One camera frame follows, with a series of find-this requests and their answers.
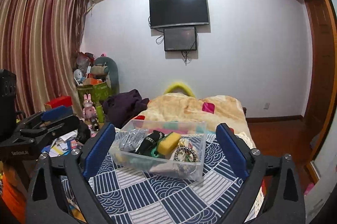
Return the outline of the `green cardboard box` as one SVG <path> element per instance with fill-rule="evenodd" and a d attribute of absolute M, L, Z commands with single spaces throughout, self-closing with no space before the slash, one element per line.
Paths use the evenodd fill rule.
<path fill-rule="evenodd" d="M 91 100 L 94 104 L 100 103 L 112 96 L 112 90 L 106 82 L 96 85 L 85 85 L 77 87 L 80 104 L 83 104 L 84 95 L 91 94 Z"/>

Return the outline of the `beige fleece blanket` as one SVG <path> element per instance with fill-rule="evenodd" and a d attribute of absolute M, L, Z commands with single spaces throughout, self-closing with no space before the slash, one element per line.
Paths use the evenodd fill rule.
<path fill-rule="evenodd" d="M 149 121 L 205 122 L 209 131 L 215 131 L 220 123 L 226 123 L 235 134 L 244 132 L 250 136 L 241 102 L 230 96 L 197 99 L 168 93 L 150 100 L 140 115 Z"/>

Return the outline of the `yellow white plush ball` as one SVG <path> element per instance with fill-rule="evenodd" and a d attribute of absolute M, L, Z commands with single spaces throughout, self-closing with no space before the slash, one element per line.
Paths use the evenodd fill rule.
<path fill-rule="evenodd" d="M 120 154 L 120 153 L 113 153 L 111 154 L 112 160 L 120 166 L 123 166 L 127 160 L 127 157 L 125 157 L 124 155 Z"/>

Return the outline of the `small black wall monitor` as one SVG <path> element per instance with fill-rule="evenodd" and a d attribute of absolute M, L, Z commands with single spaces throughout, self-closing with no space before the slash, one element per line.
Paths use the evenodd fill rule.
<path fill-rule="evenodd" d="M 165 52 L 197 50 L 197 30 L 195 27 L 166 28 L 163 34 Z"/>

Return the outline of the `striped red gold curtain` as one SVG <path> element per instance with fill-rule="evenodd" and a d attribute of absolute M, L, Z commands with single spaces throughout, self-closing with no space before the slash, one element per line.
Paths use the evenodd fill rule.
<path fill-rule="evenodd" d="M 82 114 L 73 70 L 89 0 L 1 0 L 1 68 L 17 76 L 15 107 L 32 115 L 70 96 Z"/>

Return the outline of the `grey green plush toy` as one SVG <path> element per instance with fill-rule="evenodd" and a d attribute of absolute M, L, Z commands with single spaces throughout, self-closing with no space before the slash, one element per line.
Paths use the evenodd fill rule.
<path fill-rule="evenodd" d="M 108 87 L 114 94 L 119 93 L 119 74 L 116 62 L 110 57 L 99 57 L 94 60 L 90 69 L 94 76 L 105 78 Z"/>

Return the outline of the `brown wooden door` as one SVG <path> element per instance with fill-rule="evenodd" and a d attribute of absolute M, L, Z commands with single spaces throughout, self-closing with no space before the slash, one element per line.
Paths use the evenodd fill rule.
<path fill-rule="evenodd" d="M 311 87 L 304 122 L 316 144 L 308 161 L 322 146 L 335 113 L 336 21 L 330 0 L 304 0 L 312 36 Z"/>

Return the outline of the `green knitted sock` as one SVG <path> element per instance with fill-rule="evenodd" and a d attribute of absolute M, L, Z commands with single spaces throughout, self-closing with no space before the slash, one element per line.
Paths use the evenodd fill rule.
<path fill-rule="evenodd" d="M 158 165 L 157 159 L 164 159 L 164 155 L 158 153 L 156 148 L 146 149 L 144 152 L 131 151 L 132 156 L 128 157 L 131 167 L 149 171 L 153 166 Z"/>

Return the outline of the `black patterned headband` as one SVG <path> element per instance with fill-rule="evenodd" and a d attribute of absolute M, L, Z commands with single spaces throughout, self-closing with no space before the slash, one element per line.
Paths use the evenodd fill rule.
<path fill-rule="evenodd" d="M 152 150 L 156 149 L 159 141 L 164 139 L 164 137 L 164 133 L 154 130 L 144 138 L 135 153 L 143 156 L 151 156 Z"/>

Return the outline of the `red box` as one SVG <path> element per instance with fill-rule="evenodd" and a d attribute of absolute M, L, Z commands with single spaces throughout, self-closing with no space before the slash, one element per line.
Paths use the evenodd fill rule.
<path fill-rule="evenodd" d="M 70 96 L 60 96 L 44 104 L 46 110 L 51 110 L 60 106 L 71 107 L 72 99 Z"/>

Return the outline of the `yellow floral cloth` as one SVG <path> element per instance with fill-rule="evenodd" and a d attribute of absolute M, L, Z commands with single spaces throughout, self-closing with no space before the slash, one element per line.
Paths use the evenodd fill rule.
<path fill-rule="evenodd" d="M 199 161 L 199 153 L 188 138 L 180 139 L 178 148 L 175 152 L 175 160 L 182 162 Z"/>

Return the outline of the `wall mounted black television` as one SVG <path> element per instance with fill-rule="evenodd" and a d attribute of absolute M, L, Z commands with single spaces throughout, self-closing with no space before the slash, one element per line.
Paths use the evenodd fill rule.
<path fill-rule="evenodd" d="M 208 25 L 207 0 L 149 0 L 150 27 Z"/>

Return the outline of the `yellow green sponge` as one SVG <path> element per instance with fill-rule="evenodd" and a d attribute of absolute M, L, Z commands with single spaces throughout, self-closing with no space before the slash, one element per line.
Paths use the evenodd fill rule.
<path fill-rule="evenodd" d="M 158 143 L 156 151 L 160 155 L 167 156 L 177 147 L 180 139 L 181 135 L 179 133 L 171 132 Z"/>

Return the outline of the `yellow green plush cushion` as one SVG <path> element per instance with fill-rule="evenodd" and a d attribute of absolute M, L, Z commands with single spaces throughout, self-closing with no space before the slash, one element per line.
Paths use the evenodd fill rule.
<path fill-rule="evenodd" d="M 184 84 L 183 82 L 174 82 L 171 85 L 169 85 L 164 91 L 164 94 L 168 93 L 181 93 L 186 96 L 195 98 L 194 92 L 188 85 Z"/>

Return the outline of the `clear plastic storage box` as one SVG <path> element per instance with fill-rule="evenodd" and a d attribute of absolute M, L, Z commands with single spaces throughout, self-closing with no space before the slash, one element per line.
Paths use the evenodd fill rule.
<path fill-rule="evenodd" d="M 206 148 L 205 122 L 133 119 L 118 133 L 109 154 L 123 167 L 199 181 Z"/>

